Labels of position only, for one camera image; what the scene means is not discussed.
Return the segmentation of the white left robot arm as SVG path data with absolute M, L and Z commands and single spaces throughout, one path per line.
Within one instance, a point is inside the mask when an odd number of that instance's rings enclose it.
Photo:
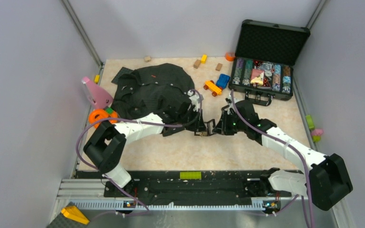
M 121 196 L 133 192 L 131 175 L 120 160 L 124 147 L 147 136 L 197 129 L 202 115 L 201 99 L 194 96 L 180 107 L 167 106 L 134 120 L 108 118 L 97 123 L 97 128 L 83 146 L 84 154 L 105 178 L 115 184 Z

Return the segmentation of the dark pinstriped garment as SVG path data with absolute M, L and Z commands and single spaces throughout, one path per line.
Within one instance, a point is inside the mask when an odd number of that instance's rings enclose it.
M 193 79 L 177 65 L 165 63 L 133 70 L 119 78 L 111 104 L 119 117 L 138 119 L 167 106 L 189 101 Z

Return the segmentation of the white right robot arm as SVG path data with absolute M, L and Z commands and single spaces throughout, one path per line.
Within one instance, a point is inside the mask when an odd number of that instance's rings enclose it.
M 283 132 L 269 119 L 260 119 L 252 103 L 236 98 L 226 99 L 221 118 L 213 132 L 233 136 L 244 133 L 248 139 L 269 148 L 294 164 L 298 172 L 279 168 L 267 170 L 259 183 L 260 191 L 272 196 L 286 191 L 310 197 L 319 209 L 328 211 L 353 191 L 344 159 L 338 154 L 317 152 Z

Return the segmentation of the black square frame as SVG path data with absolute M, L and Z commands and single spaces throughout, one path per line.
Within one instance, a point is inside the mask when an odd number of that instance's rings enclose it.
M 215 119 L 211 119 L 211 120 L 209 120 L 207 122 L 203 122 L 203 124 L 204 124 L 204 127 L 199 127 L 196 131 L 194 131 L 194 135 L 195 136 L 200 136 L 201 137 L 201 133 L 202 132 L 206 132 L 207 133 L 207 136 L 206 137 L 209 137 L 209 136 L 212 136 L 212 135 L 215 134 L 213 132 L 213 129 L 216 126 Z

